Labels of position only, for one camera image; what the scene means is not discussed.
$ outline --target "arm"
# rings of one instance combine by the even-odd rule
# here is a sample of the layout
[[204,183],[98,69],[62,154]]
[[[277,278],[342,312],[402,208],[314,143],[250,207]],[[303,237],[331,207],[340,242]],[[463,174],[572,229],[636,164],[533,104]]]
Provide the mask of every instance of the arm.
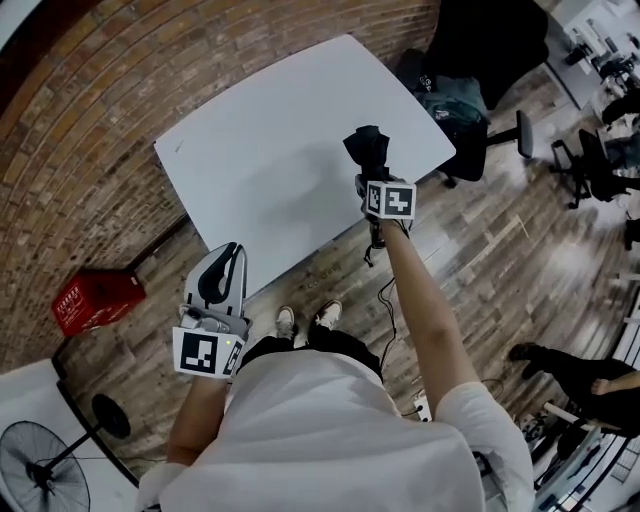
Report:
[[195,377],[167,442],[167,462],[190,466],[218,436],[227,382]]
[[451,306],[413,244],[395,222],[383,221],[381,226],[427,400],[435,411],[449,390],[479,379],[462,345]]
[[594,395],[606,395],[614,391],[640,388],[640,372],[632,372],[615,380],[596,379],[591,387]]

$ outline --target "foot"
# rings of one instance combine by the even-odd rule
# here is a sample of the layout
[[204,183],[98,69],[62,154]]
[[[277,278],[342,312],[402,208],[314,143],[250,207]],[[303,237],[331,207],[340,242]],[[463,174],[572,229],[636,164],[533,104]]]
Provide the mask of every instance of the foot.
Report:
[[538,363],[529,363],[527,367],[522,371],[522,379],[529,380],[541,370],[542,368],[538,366]]
[[316,313],[312,327],[322,326],[332,330],[340,320],[340,315],[342,315],[342,303],[337,300],[330,300]]
[[535,343],[519,343],[509,351],[511,361],[531,360],[533,353],[540,347]]
[[276,337],[293,340],[296,336],[296,317],[293,309],[282,306],[276,318]]

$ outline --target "office chair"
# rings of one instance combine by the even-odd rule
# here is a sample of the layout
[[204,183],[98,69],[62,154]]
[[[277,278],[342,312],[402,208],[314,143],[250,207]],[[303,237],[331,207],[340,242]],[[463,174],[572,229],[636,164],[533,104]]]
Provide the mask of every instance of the office chair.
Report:
[[[554,174],[570,175],[575,183],[574,200],[567,205],[570,210],[578,208],[580,200],[592,196],[598,201],[608,203],[618,195],[628,194],[627,188],[640,190],[640,179],[614,174],[616,165],[607,157],[607,150],[599,135],[580,130],[578,136],[584,152],[581,157],[574,156],[562,140],[551,145],[555,165],[549,170]],[[569,159],[571,165],[568,169],[563,168],[560,163],[557,153],[559,149],[562,149]]]
[[[493,110],[519,78],[547,59],[547,27],[546,13],[533,0],[443,0],[429,50],[406,50],[396,76],[419,101],[436,92],[437,76],[474,78],[486,108]],[[531,123],[522,111],[516,118],[515,128],[492,137],[488,121],[461,126],[455,119],[436,119],[456,148],[456,156],[439,168],[447,186],[456,185],[454,178],[480,180],[488,146],[517,140],[520,154],[531,158]]]

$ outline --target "hand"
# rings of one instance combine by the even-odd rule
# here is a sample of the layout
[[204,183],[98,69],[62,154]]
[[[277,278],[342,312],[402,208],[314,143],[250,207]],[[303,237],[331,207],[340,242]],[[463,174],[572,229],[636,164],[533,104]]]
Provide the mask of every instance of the hand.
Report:
[[596,379],[591,385],[591,392],[594,395],[606,395],[611,393],[611,381],[606,379]]

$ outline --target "white table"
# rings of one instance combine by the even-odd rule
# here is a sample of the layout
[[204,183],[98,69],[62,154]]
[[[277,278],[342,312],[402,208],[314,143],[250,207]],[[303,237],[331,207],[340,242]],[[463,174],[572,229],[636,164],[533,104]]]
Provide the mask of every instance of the white table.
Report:
[[408,182],[455,154],[351,36],[250,76],[171,128],[155,149],[207,247],[245,247],[251,296],[362,218],[360,168],[342,140],[368,124],[391,138],[387,165]]

